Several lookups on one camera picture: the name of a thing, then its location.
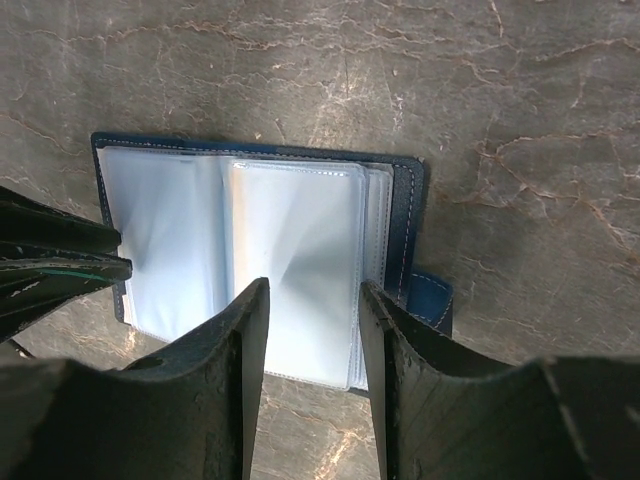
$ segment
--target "wallet strap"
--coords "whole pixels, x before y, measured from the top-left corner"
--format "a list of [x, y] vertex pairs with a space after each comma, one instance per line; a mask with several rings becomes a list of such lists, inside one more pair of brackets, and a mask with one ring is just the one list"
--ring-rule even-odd
[[440, 277], [413, 269], [407, 311], [440, 333], [453, 330], [453, 287]]

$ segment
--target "blue leather edge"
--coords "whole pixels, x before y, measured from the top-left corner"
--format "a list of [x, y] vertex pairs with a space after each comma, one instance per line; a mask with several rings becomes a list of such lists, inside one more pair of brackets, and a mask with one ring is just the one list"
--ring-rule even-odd
[[[170, 150], [174, 153], [193, 155], [203, 152], [243, 153], [248, 156], [304, 157], [312, 161], [344, 161], [392, 165], [394, 184], [391, 201], [388, 253], [386, 261], [385, 290], [400, 304], [406, 304], [410, 313], [441, 332], [451, 335], [451, 300], [443, 297], [443, 288], [452, 292], [451, 286], [442, 280], [413, 270], [415, 238], [429, 185], [429, 166], [416, 157], [357, 153], [341, 150], [324, 150], [304, 147], [281, 147], [231, 142], [135, 135], [127, 133], [96, 132], [91, 135], [91, 147], [96, 169], [98, 194], [102, 218], [113, 226], [104, 190], [104, 181], [98, 162], [97, 150], [106, 146]], [[123, 320], [122, 295], [124, 284], [114, 286], [116, 318]]]

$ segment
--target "floor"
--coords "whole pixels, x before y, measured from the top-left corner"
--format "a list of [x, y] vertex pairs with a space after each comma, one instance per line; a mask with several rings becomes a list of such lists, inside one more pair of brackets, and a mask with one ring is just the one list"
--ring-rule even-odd
[[[509, 362], [640, 351], [640, 2], [16, 0], [0, 183], [98, 220], [96, 130], [424, 157], [417, 262]], [[110, 292], [19, 336], [121, 367]], [[366, 399], [266, 377], [253, 479], [378, 478]]]

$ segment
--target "wallet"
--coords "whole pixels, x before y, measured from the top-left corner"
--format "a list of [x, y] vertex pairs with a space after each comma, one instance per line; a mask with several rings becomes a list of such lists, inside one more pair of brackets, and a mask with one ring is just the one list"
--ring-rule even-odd
[[451, 287], [412, 269], [420, 159], [118, 133], [92, 147], [104, 222], [133, 265], [118, 320], [170, 342], [267, 277], [265, 371], [361, 390], [363, 281], [451, 334]]

